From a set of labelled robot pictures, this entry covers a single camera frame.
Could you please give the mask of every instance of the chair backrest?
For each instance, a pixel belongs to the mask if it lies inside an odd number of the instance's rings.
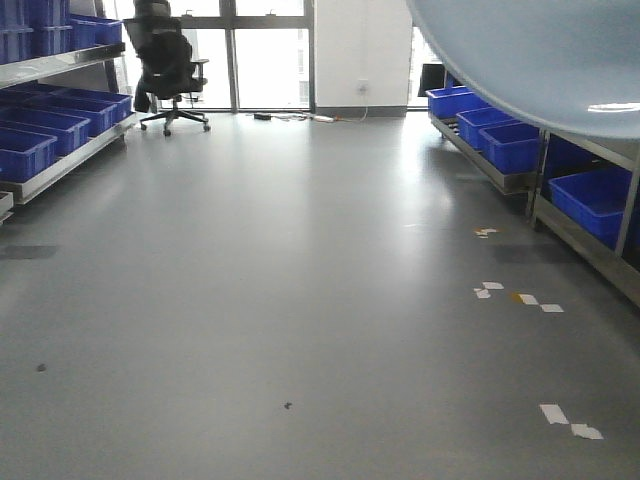
[[[133,48],[140,53],[143,49],[153,43],[154,35],[162,33],[174,33],[182,35],[180,20],[172,17],[137,17],[128,18],[124,21],[124,27],[131,39]]]
[[[171,5],[167,0],[134,0],[136,18],[139,17],[170,17]]]
[[[125,28],[143,67],[141,85],[159,98],[194,91],[192,48],[180,20],[171,17],[126,19]]]

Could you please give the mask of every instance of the white wall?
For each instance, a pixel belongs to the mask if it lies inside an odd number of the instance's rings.
[[[411,35],[405,0],[316,0],[317,105],[406,105]]]

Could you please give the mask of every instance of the gray floor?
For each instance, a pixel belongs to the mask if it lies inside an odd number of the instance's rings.
[[[424,114],[213,127],[0,228],[1,479],[640,478],[638,310]]]

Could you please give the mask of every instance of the metal shelf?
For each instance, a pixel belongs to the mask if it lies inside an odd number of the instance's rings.
[[[456,122],[455,119],[441,120],[432,113],[429,113],[429,117],[431,118],[433,126],[436,127],[447,140],[453,143],[476,167],[482,170],[503,195],[526,193],[534,189],[536,184],[535,172],[505,175],[456,134],[451,128]]]
[[[0,88],[111,60],[119,57],[124,49],[124,43],[118,43],[0,65]]]
[[[635,168],[635,159],[640,153],[640,143],[637,141],[592,140],[568,133],[551,133],[627,170]]]
[[[536,198],[534,218],[567,242],[632,302],[640,305],[638,270],[541,196]]]
[[[67,173],[71,172],[86,160],[98,153],[104,147],[120,138],[124,133],[138,122],[136,114],[130,115],[122,122],[111,127],[101,135],[92,138],[75,152],[62,157],[51,167],[36,175],[25,183],[0,182],[0,190],[12,192],[14,201],[18,205],[24,205],[43,191],[56,183]]]
[[[0,225],[11,216],[10,210],[13,208],[13,194],[11,192],[0,192]]]

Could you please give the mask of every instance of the storage bin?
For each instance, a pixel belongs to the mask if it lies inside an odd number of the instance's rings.
[[[0,179],[23,183],[53,162],[56,138],[0,128]]]
[[[121,122],[131,115],[131,96],[119,93],[100,92],[97,90],[82,90],[79,88],[60,89],[55,95],[70,98],[84,98],[87,100],[99,100],[102,102],[113,103],[116,105],[114,122]]]
[[[480,150],[482,148],[482,144],[480,142],[482,138],[480,136],[481,129],[521,123],[503,111],[493,107],[461,112],[458,113],[456,117],[458,118],[460,138],[476,150]]]
[[[70,154],[89,139],[88,118],[26,108],[4,108],[0,109],[0,125],[4,122],[17,125],[10,128],[57,137],[56,155],[59,156]]]
[[[631,172],[619,167],[549,180],[551,201],[586,231],[614,248],[620,234]],[[630,231],[638,244],[638,226]]]
[[[33,32],[33,55],[46,57],[71,50],[71,26],[43,27]]]
[[[38,110],[47,110],[74,117],[88,118],[89,135],[97,137],[113,125],[116,105],[94,100],[60,97],[57,95],[41,96],[31,99],[29,106]]]
[[[31,27],[59,27],[69,25],[69,20],[69,0],[29,0]]]
[[[86,15],[71,15],[71,19],[90,23],[95,32],[94,43],[98,45],[114,45],[122,42],[122,20]]]
[[[533,172],[538,165],[540,138],[536,127],[526,123],[480,130],[483,155],[504,174]],[[547,152],[547,173],[590,163],[594,155],[571,142],[553,136]]]
[[[96,46],[95,23],[71,18],[71,49],[83,50]]]
[[[538,129],[516,123],[480,130],[485,139],[484,156],[504,174],[532,172],[536,169]]]
[[[21,92],[8,88],[0,90],[0,105],[24,105],[27,101],[41,97],[39,92]]]
[[[29,1],[31,0],[0,0],[0,29],[28,26]]]
[[[20,83],[18,85],[12,85],[11,87],[5,88],[7,91],[11,92],[28,92],[28,93],[53,93],[57,90],[63,90],[66,87],[58,87],[56,85],[47,85],[46,83],[38,83],[37,81]]]
[[[0,65],[30,59],[32,33],[26,27],[0,30]]]
[[[460,112],[478,110],[490,105],[467,87],[428,90],[429,110],[438,118],[453,118]]]

